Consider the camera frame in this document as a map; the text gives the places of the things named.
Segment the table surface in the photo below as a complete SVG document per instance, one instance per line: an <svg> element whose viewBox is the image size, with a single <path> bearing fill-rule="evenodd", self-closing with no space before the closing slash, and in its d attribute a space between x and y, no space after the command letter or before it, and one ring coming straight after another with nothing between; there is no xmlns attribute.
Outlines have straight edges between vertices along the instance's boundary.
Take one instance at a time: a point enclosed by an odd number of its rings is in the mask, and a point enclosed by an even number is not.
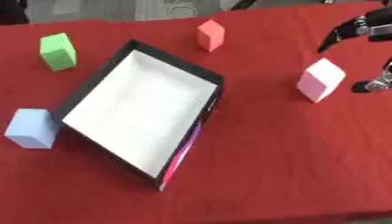
<svg viewBox="0 0 392 224"><path fill-rule="evenodd" d="M211 53L195 42L205 17L0 27L1 131L16 109L55 109L129 39L226 78L219 110L164 192L70 129L51 150L21 149L1 136L0 222L321 223L312 219L392 210L392 94L350 92L356 81L378 75L392 43L356 38L316 53L335 25L378 7L224 12L213 19L227 29L226 43ZM76 68L51 72L39 59L39 38L57 32L73 41ZM347 77L312 104L295 84L322 57Z"/></svg>

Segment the pink cube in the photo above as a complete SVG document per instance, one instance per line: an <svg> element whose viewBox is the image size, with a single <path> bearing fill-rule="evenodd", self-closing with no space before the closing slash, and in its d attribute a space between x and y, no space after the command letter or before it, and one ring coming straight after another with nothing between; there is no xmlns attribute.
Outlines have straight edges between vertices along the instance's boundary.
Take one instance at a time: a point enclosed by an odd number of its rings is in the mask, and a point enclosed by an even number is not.
<svg viewBox="0 0 392 224"><path fill-rule="evenodd" d="M225 28L212 19L198 27L198 42L209 52L221 46L224 39Z"/></svg>
<svg viewBox="0 0 392 224"><path fill-rule="evenodd" d="M328 59L321 59L306 69L297 88L311 101L319 102L343 81L346 74Z"/></svg>

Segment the blue cube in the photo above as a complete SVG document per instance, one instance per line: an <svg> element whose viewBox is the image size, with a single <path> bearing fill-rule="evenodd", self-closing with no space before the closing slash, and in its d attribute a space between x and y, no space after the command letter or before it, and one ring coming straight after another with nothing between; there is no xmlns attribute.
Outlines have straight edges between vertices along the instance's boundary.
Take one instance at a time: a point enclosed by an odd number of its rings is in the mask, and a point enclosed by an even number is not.
<svg viewBox="0 0 392 224"><path fill-rule="evenodd" d="M50 149L58 131L47 110L20 108L4 135L27 149Z"/></svg>

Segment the foam cube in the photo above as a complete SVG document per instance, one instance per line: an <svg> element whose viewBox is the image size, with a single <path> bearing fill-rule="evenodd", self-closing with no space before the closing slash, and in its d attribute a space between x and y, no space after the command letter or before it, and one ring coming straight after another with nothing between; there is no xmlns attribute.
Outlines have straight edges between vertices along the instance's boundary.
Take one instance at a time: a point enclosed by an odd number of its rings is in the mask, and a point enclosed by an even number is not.
<svg viewBox="0 0 392 224"><path fill-rule="evenodd" d="M321 59L308 67L297 88L313 102L320 102L344 80L346 74L328 59Z"/></svg>
<svg viewBox="0 0 392 224"><path fill-rule="evenodd" d="M58 130L47 110L20 108L4 135L27 149L50 149Z"/></svg>
<svg viewBox="0 0 392 224"><path fill-rule="evenodd" d="M209 52L221 46L224 39L225 28L212 19L198 27L198 42Z"/></svg>
<svg viewBox="0 0 392 224"><path fill-rule="evenodd" d="M53 71L76 66L76 51L64 32L41 38L39 54Z"/></svg>

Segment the floor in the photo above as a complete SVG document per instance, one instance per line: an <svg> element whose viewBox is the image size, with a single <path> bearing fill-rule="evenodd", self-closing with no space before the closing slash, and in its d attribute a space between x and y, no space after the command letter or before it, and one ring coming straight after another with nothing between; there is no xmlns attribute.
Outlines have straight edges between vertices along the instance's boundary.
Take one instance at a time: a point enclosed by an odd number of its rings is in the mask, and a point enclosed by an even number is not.
<svg viewBox="0 0 392 224"><path fill-rule="evenodd" d="M207 16L225 11L238 0L30 0L27 14L32 22L47 23L80 19L144 21ZM366 0L337 0L360 2ZM180 7L172 7L178 2ZM258 0L252 8L320 4L322 0ZM392 224L392 220L347 224Z"/></svg>

